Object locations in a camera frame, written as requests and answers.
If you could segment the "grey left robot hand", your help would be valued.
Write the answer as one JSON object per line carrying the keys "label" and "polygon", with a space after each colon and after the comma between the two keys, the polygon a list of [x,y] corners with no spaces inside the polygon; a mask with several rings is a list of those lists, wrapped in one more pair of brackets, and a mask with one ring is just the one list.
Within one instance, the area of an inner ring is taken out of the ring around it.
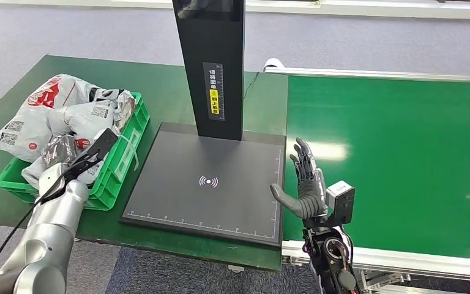
{"label": "grey left robot hand", "polygon": [[41,159],[44,167],[50,168],[58,163],[70,164],[77,155],[75,137],[72,134],[65,134],[55,137],[47,144],[41,153]]}

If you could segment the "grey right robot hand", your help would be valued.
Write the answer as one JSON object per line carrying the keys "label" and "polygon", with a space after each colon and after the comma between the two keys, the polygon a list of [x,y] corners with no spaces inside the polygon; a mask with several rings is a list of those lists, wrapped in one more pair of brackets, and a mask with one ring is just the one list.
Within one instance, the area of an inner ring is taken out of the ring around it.
{"label": "grey right robot hand", "polygon": [[282,206],[301,219],[309,219],[327,213],[325,203],[326,185],[322,170],[317,167],[311,148],[297,137],[294,145],[296,155],[290,154],[297,175],[297,198],[285,193],[278,184],[270,190]]}

